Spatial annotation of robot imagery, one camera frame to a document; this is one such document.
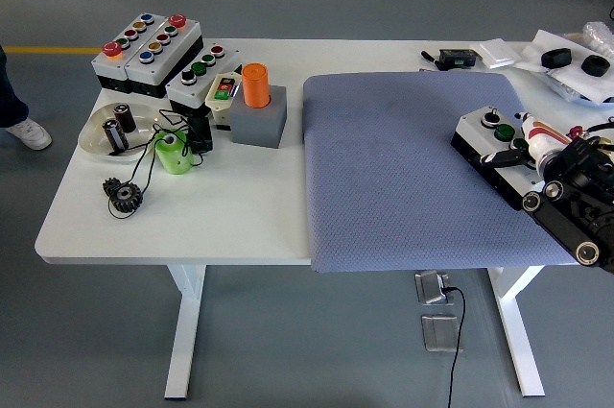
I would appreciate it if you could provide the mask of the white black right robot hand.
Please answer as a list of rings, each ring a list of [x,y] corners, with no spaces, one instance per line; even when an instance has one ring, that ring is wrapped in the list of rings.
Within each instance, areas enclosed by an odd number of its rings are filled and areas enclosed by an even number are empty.
[[[547,123],[538,120],[529,112],[517,112],[515,117],[522,121],[521,131],[527,146],[508,149],[480,156],[478,162],[486,168],[506,168],[526,165],[533,161],[542,165],[547,156],[560,153],[571,143],[571,139]]]

